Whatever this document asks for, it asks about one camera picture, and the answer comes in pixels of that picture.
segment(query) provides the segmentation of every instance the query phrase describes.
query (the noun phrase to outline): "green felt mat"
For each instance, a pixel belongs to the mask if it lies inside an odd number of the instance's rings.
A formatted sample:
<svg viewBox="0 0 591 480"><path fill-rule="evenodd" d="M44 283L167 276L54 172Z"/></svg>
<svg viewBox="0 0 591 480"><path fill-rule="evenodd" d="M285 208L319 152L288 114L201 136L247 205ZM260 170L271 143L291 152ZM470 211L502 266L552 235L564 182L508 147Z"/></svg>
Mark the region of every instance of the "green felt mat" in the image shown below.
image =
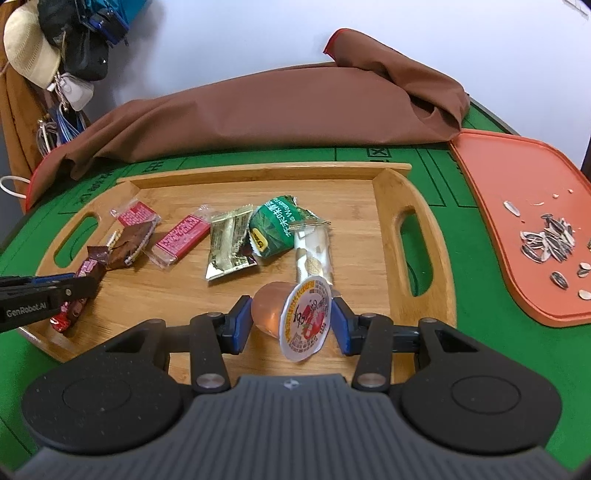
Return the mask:
<svg viewBox="0 0 591 480"><path fill-rule="evenodd" d="M502 131L486 113L472 107L466 128ZM548 450L574 468L591 453L591 326L550 329L525 315L507 292L474 198L445 145L417 147L316 148L195 155L125 165L101 162L78 183L56 186L0 256L0 275L33 275L43 254L66 222L116 179L143 173L290 161L391 161L413 165L409 179L431 206L447 243L457 295L459 329L536 370L560 391L563 415ZM68 264L90 235L87 220L56 261ZM430 264L411 218L402 237L411 287L421 293L430 282ZM0 463L16 468L35 446L22 425L19 403L27 384L56 362L17 332L0 335Z"/></svg>

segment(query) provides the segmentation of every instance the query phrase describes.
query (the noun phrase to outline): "white cable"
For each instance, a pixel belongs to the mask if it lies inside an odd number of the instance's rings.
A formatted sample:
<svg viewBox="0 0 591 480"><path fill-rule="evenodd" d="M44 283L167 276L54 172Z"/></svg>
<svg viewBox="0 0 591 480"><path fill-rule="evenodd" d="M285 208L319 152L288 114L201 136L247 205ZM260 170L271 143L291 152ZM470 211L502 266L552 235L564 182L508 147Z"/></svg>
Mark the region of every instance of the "white cable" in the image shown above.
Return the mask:
<svg viewBox="0 0 591 480"><path fill-rule="evenodd" d="M20 199L27 198L27 196L23 195L22 193L17 193L17 192L13 192L12 190L8 190L8 188L6 188L3 184L4 180L18 180L18 181L23 181L25 183L31 183L31 180L27 180L22 177L17 177L16 175L6 175L4 177L0 177L0 189L5 191L9 195L12 195L13 197L20 198Z"/></svg>

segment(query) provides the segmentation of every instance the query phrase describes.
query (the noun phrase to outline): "cap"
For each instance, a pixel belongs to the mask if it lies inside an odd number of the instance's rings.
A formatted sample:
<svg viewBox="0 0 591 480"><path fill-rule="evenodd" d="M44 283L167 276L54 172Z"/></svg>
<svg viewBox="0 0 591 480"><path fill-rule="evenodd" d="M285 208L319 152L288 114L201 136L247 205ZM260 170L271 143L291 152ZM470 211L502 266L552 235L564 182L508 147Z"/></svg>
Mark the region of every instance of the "cap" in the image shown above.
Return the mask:
<svg viewBox="0 0 591 480"><path fill-rule="evenodd" d="M12 68L47 88L60 65L60 52L49 45L37 18L37 0L18 7L4 27L4 49Z"/></svg>

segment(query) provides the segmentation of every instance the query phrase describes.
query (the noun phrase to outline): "tray handle hole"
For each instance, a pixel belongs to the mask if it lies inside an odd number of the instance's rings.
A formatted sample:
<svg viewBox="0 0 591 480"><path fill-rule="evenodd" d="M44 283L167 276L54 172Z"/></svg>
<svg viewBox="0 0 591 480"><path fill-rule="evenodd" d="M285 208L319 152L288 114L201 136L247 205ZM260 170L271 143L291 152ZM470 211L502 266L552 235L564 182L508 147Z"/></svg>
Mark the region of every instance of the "tray handle hole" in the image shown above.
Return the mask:
<svg viewBox="0 0 591 480"><path fill-rule="evenodd" d="M433 266L416 213L410 211L400 227L408 281L413 297L425 293L433 282Z"/></svg>
<svg viewBox="0 0 591 480"><path fill-rule="evenodd" d="M60 268L68 267L98 226L99 222L93 216L84 218L56 252L56 265Z"/></svg>

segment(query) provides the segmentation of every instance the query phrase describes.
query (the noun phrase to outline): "bamboo tray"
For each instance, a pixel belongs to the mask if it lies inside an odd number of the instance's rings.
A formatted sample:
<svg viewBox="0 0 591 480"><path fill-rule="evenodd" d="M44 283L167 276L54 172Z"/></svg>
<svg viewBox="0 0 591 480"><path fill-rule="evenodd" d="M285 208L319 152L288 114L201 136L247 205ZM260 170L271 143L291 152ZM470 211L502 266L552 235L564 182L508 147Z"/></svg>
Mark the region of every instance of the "bamboo tray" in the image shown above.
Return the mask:
<svg viewBox="0 0 591 480"><path fill-rule="evenodd" d="M418 190L405 178L408 164L292 163L198 168L120 179L110 190L75 214L56 236L37 275L75 271L86 258L86 245L103 245L120 228L110 209L133 197L163 219L155 238L180 219L208 203L226 211L252 203L260 205L279 194L297 196L300 205L332 222L331 256L335 288L357 313L391 315L401 325L416 325L422 317L456 324L452 272L441 230ZM407 214L416 212L433 267L429 289L413 297L400 237ZM88 216L98 221L86 245L66 268L55 263L56 253ZM149 318L168 325L185 325L204 312L227 312L243 294L253 296L272 281L294 281L294 252L265 266L252 267L208 283L204 279L209 238L169 270L160 270L142 256L132 268L107 272L97 298L65 335L48 320L21 329L52 357L66 361ZM342 373L348 380L356 359L340 354L332 332L322 350L294 364L285 359L279 342L256 327L244 352L226 356L232 381L242 374L305 375ZM397 360L393 375L403 381L412 374L409 359ZM171 356L170 374L189 382L188 354Z"/></svg>

